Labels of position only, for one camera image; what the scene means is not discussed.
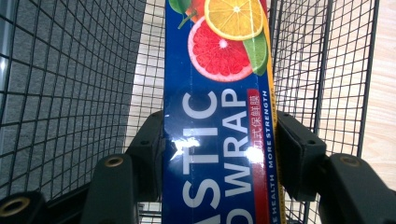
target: citrus fruit image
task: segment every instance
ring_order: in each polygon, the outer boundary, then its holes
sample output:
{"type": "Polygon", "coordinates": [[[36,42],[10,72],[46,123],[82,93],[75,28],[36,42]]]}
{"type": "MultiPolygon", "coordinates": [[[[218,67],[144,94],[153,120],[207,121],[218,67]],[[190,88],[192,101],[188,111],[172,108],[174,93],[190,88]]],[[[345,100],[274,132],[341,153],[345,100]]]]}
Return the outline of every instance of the citrus fruit image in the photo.
{"type": "Polygon", "coordinates": [[[243,42],[253,73],[257,76],[264,75],[267,70],[269,54],[264,32],[243,42]]]}
{"type": "Polygon", "coordinates": [[[190,16],[191,13],[195,13],[195,15],[191,16],[193,22],[197,22],[201,19],[205,15],[205,0],[192,0],[191,5],[186,11],[188,16],[190,16]]]}
{"type": "Polygon", "coordinates": [[[252,73],[243,42],[216,35],[207,25],[205,17],[192,26],[188,48],[194,67],[212,80],[232,82],[252,73]]]}
{"type": "Polygon", "coordinates": [[[205,1],[205,18],[219,36],[247,40],[262,31],[264,12],[259,0],[205,1]]]}

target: wire mesh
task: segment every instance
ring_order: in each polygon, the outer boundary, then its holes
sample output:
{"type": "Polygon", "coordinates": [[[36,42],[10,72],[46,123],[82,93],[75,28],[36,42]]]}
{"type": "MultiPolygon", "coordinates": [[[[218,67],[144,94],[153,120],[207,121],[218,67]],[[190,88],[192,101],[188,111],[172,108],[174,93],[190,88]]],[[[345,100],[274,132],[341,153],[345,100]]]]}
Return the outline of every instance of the wire mesh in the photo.
{"type": "MultiPolygon", "coordinates": [[[[165,0],[0,0],[0,197],[91,180],[163,108],[165,0]]],[[[360,155],[378,1],[272,2],[278,109],[360,155]]],[[[287,198],[290,223],[318,203],[287,198]]],[[[160,203],[140,204],[161,223],[160,203]]]]}
{"type": "MultiPolygon", "coordinates": [[[[374,0],[273,4],[277,109],[317,133],[329,155],[361,155],[377,8],[374,0]]],[[[288,218],[320,222],[318,200],[288,199],[288,218]]]]}

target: screw hole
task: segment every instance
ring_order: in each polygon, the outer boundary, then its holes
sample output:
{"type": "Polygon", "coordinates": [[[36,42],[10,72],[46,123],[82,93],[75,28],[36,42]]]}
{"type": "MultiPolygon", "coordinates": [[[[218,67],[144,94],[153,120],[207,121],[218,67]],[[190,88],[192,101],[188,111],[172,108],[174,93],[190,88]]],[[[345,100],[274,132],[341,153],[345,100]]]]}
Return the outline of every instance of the screw hole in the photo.
{"type": "Polygon", "coordinates": [[[123,158],[121,157],[112,157],[110,159],[107,159],[105,161],[105,166],[107,167],[115,167],[115,166],[119,166],[123,163],[123,158]]]}
{"type": "Polygon", "coordinates": [[[344,164],[349,165],[349,166],[358,167],[361,165],[361,163],[358,160],[356,160],[355,158],[352,158],[352,157],[343,156],[340,158],[340,160],[341,160],[341,162],[343,162],[344,164]]]}
{"type": "Polygon", "coordinates": [[[20,211],[25,209],[30,203],[30,199],[25,197],[19,197],[6,202],[0,207],[0,217],[10,217],[18,214],[20,211]]]}

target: shopping cart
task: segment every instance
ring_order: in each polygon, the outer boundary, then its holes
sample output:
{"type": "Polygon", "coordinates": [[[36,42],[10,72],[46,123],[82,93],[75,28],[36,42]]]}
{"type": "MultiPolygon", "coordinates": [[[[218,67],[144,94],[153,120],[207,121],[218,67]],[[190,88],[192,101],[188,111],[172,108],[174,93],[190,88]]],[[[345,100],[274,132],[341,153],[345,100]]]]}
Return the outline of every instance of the shopping cart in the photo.
{"type": "MultiPolygon", "coordinates": [[[[0,1],[0,198],[86,188],[162,109],[164,1],[0,1]]],[[[361,156],[378,4],[271,3],[277,109],[328,155],[361,156]]],[[[285,197],[289,223],[320,222],[317,202],[285,197]]],[[[160,203],[139,205],[161,223],[160,203]]]]}

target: green leaf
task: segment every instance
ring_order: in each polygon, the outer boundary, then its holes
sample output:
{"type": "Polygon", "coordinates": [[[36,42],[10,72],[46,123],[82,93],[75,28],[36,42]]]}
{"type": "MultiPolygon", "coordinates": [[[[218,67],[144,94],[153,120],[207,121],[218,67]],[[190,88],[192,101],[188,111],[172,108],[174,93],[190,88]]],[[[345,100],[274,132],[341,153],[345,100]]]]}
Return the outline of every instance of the green leaf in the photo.
{"type": "Polygon", "coordinates": [[[197,15],[197,10],[193,10],[192,11],[192,13],[188,16],[188,17],[186,17],[186,18],[184,18],[184,20],[183,21],[181,21],[181,23],[180,23],[180,25],[177,27],[177,29],[181,29],[181,27],[183,27],[183,25],[184,25],[184,23],[186,23],[187,21],[189,21],[192,17],[194,17],[194,16],[196,16],[197,15]]]}
{"type": "Polygon", "coordinates": [[[191,5],[191,0],[169,0],[171,8],[180,14],[184,14],[191,5]]]}
{"type": "Polygon", "coordinates": [[[258,76],[264,75],[268,64],[268,46],[264,31],[251,39],[244,40],[244,46],[253,73],[258,76]]]}

